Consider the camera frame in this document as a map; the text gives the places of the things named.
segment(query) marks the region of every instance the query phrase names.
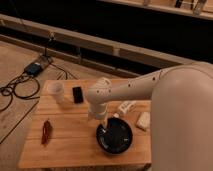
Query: power strip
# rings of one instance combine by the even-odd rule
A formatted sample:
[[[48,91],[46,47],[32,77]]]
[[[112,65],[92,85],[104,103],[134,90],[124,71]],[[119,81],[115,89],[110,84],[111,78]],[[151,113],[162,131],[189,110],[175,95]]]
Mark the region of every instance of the power strip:
[[[25,67],[24,72],[30,76],[36,77],[45,68],[47,68],[53,59],[44,55],[40,55],[36,60]]]

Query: white object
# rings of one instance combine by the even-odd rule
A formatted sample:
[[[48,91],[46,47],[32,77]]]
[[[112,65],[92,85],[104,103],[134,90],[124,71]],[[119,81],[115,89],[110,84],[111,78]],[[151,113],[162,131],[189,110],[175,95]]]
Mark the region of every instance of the white object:
[[[136,122],[136,125],[146,131],[150,127],[150,113],[142,112]]]
[[[114,118],[119,118],[119,114],[118,114],[118,113],[114,113],[114,114],[113,114],[113,117],[114,117]]]
[[[55,99],[56,103],[64,100],[64,85],[61,82],[50,82],[47,85],[47,92]]]
[[[119,114],[119,116],[125,116],[135,106],[135,103],[136,101],[133,100],[122,102],[117,109],[117,113]]]
[[[198,62],[92,88],[86,98],[96,115],[108,101],[151,99],[152,170],[212,171],[212,87],[213,66]]]

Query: black phone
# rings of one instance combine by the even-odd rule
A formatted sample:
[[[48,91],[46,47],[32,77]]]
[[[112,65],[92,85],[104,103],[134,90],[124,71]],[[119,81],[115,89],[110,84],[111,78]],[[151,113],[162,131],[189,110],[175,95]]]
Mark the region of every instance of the black phone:
[[[83,103],[84,102],[81,87],[73,87],[72,93],[73,93],[74,103]]]

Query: floor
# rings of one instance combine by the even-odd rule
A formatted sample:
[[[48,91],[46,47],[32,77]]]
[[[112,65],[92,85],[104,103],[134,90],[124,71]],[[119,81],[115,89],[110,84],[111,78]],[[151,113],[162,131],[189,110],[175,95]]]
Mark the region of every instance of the floor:
[[[38,57],[38,53],[17,47],[0,41],[0,87],[5,86],[11,79],[20,75],[23,68]],[[114,75],[106,74],[97,70],[79,66],[59,58],[53,58],[54,64],[62,66],[69,70],[79,79],[84,78],[116,78]],[[62,72],[52,66],[44,70],[37,78],[42,85],[47,79],[57,79]],[[18,87],[20,94],[26,94],[33,90],[31,82]],[[0,96],[0,108],[8,102],[7,98]],[[20,171],[17,163],[24,145],[29,125],[36,107],[37,100],[24,101],[14,98],[12,105],[4,112],[0,113],[0,170],[3,171]],[[124,170],[133,171],[141,170],[141,166],[120,166],[120,167],[90,167],[90,168],[61,168],[53,170],[75,170],[75,171],[92,171],[92,170]]]

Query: red chili pepper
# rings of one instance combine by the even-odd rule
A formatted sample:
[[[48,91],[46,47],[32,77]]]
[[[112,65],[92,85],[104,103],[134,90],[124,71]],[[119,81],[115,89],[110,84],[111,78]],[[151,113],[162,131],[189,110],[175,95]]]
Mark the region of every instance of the red chili pepper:
[[[52,134],[52,126],[50,122],[47,120],[44,122],[43,125],[43,133],[42,133],[42,139],[41,139],[41,144],[46,145],[50,139],[50,136]]]

